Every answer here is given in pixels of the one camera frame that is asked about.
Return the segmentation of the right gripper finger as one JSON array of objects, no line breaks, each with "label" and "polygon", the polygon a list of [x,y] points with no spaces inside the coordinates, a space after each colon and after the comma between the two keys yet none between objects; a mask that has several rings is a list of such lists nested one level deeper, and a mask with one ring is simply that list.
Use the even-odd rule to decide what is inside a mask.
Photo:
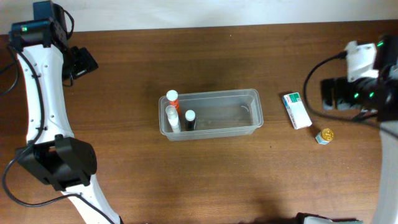
[{"label": "right gripper finger", "polygon": [[333,89],[335,86],[335,80],[325,79],[320,82],[322,107],[324,110],[332,110],[333,106]]},{"label": "right gripper finger", "polygon": [[340,111],[358,110],[361,108],[353,98],[352,84],[347,78],[337,78],[335,80],[335,106]]}]

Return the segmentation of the orange tablet tube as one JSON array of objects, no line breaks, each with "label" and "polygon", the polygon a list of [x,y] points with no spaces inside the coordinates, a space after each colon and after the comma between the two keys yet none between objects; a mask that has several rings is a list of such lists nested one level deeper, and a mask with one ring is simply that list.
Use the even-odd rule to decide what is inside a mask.
[{"label": "orange tablet tube", "polygon": [[173,106],[177,110],[177,113],[180,116],[181,112],[180,112],[180,104],[179,104],[179,101],[178,101],[178,93],[177,93],[177,91],[169,90],[166,93],[166,98],[168,99],[170,105]]}]

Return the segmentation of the white spray bottle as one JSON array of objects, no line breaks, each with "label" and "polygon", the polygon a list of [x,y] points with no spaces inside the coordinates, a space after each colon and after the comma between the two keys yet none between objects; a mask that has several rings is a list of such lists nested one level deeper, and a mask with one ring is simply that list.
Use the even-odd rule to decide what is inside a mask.
[{"label": "white spray bottle", "polygon": [[180,133],[181,125],[176,108],[172,105],[168,105],[165,109],[165,112],[167,114],[167,119],[169,121],[170,127],[172,128],[172,131],[174,133]]}]

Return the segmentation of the dark bottle white cap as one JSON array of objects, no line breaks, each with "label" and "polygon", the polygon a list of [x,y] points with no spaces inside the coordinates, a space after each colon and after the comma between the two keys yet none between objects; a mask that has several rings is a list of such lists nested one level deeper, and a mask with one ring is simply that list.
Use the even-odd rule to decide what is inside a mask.
[{"label": "dark bottle white cap", "polygon": [[194,131],[196,127],[196,114],[193,110],[187,110],[185,113],[185,129]]}]

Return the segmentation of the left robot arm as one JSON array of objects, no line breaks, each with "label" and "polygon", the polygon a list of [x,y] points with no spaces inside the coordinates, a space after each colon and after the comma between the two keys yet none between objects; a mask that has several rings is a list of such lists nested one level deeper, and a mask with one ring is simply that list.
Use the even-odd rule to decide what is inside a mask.
[{"label": "left robot arm", "polygon": [[68,121],[63,86],[98,68],[86,48],[68,44],[69,12],[52,1],[33,3],[34,18],[14,23],[9,50],[21,66],[28,107],[27,144],[13,163],[69,199],[86,223],[121,223],[96,177],[93,146],[77,139]]}]

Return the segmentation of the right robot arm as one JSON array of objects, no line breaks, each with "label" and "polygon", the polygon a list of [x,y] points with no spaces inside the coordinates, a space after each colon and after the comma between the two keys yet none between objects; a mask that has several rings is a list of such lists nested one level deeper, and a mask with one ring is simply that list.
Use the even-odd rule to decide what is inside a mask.
[{"label": "right robot arm", "polygon": [[[326,110],[355,110],[353,118],[321,113],[307,97],[311,76],[332,60],[345,60],[347,75],[321,82]],[[373,223],[397,223],[397,36],[382,35],[377,43],[349,42],[345,49],[314,66],[303,84],[303,103],[315,116],[362,124],[379,130],[382,146],[379,199]]]}]

